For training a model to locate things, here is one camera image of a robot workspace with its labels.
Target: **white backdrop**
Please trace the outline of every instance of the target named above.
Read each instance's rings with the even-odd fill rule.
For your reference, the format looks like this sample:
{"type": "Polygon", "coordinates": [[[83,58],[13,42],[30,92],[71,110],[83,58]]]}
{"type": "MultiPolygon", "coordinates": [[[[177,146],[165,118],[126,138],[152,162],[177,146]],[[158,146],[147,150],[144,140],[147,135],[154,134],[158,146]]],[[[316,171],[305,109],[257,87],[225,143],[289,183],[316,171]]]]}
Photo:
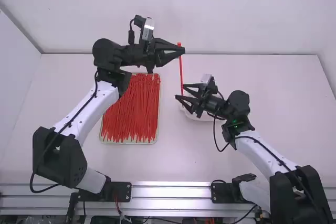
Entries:
{"type": "MultiPolygon", "coordinates": [[[[92,55],[41,57],[0,164],[0,183],[29,181],[34,131],[54,125],[87,94],[95,72],[92,61],[92,55]]],[[[233,148],[223,153],[216,150],[212,122],[192,121],[180,111],[174,99],[180,93],[178,62],[155,69],[161,76],[157,142],[103,144],[99,120],[83,146],[89,166],[124,181],[202,182],[230,180],[245,173],[262,178],[251,161],[233,148]]],[[[247,92],[249,119],[261,136],[286,158],[312,165],[324,186],[335,186],[336,103],[316,56],[185,55],[183,62],[189,66],[184,68],[185,83],[198,82],[203,73],[211,72],[225,98],[234,90],[247,92]]],[[[216,135],[222,148],[220,125],[218,121],[216,135]]]]}
{"type": "Polygon", "coordinates": [[[0,0],[44,52],[127,42],[135,14],[190,51],[317,53],[336,90],[335,0],[0,0]]]}
{"type": "Polygon", "coordinates": [[[41,54],[0,10],[0,161],[41,54]]]}

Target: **white wall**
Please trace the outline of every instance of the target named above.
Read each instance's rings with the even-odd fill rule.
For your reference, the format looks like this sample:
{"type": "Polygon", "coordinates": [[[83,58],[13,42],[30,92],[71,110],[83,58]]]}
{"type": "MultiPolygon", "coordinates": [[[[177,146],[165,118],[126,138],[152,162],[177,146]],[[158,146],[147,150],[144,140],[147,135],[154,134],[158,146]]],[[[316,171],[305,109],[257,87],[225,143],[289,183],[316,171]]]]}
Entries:
{"type": "Polygon", "coordinates": [[[318,54],[336,92],[335,0],[0,0],[45,52],[127,42],[135,14],[189,51],[318,54]]]}
{"type": "Polygon", "coordinates": [[[0,160],[41,54],[0,10],[0,160]]]}

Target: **black mounting bracket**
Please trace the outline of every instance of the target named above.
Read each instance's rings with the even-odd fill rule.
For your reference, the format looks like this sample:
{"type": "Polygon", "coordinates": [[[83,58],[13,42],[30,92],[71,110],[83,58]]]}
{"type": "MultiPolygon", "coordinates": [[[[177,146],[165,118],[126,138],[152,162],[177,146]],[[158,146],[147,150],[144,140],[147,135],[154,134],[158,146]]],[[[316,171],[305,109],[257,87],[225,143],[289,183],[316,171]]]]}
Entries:
{"type": "Polygon", "coordinates": [[[233,178],[232,183],[215,180],[211,183],[211,201],[215,204],[250,203],[242,197],[239,183],[248,182],[255,178],[256,175],[249,173],[233,178]]]}
{"type": "Polygon", "coordinates": [[[106,182],[101,193],[94,194],[79,190],[78,201],[130,202],[132,184],[130,182],[106,182]]]}
{"type": "Polygon", "coordinates": [[[236,203],[231,183],[211,183],[211,201],[215,204],[236,203]]]}

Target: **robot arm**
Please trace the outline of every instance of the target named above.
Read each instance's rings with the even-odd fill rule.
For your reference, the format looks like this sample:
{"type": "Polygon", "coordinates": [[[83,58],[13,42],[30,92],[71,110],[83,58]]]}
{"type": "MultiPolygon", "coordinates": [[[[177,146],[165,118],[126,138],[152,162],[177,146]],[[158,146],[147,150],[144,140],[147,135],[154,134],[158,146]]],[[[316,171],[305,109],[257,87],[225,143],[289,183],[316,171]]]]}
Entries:
{"type": "Polygon", "coordinates": [[[206,111],[214,120],[225,120],[222,134],[227,145],[247,156],[269,181],[267,190],[258,186],[254,174],[234,178],[231,184],[212,184],[213,203],[255,202],[271,213],[274,224],[332,223],[319,174],[310,165],[300,167],[286,159],[260,137],[248,119],[248,94],[236,90],[225,100],[210,74],[183,88],[191,95],[175,96],[183,107],[198,118],[206,111]],[[221,202],[218,187],[224,196],[221,202]]]}
{"type": "MultiPolygon", "coordinates": [[[[41,192],[33,189],[35,174],[57,185],[81,189],[84,196],[94,200],[114,201],[117,191],[122,190],[118,188],[119,183],[112,183],[108,176],[88,167],[81,147],[106,109],[115,104],[128,88],[132,74],[120,67],[145,66],[148,73],[152,73],[155,66],[162,67],[185,53],[183,47],[159,38],[153,39],[154,25],[151,18],[136,15],[134,23],[141,28],[139,44],[134,44],[132,38],[127,46],[120,46],[108,39],[96,41],[92,49],[95,58],[93,64],[97,66],[95,85],[52,128],[40,127],[35,131],[33,173],[30,179],[32,192],[41,192]]],[[[120,202],[129,199],[118,197],[120,202]]]]}

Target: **red wire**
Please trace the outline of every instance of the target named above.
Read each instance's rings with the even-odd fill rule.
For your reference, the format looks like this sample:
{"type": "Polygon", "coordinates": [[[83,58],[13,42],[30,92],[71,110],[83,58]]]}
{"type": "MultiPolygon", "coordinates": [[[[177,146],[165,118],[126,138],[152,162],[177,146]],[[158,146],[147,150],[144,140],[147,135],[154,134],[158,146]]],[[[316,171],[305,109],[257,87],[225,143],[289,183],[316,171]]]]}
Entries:
{"type": "Polygon", "coordinates": [[[182,73],[182,56],[179,56],[180,62],[180,83],[181,83],[181,95],[183,95],[183,73],[182,73]]]}

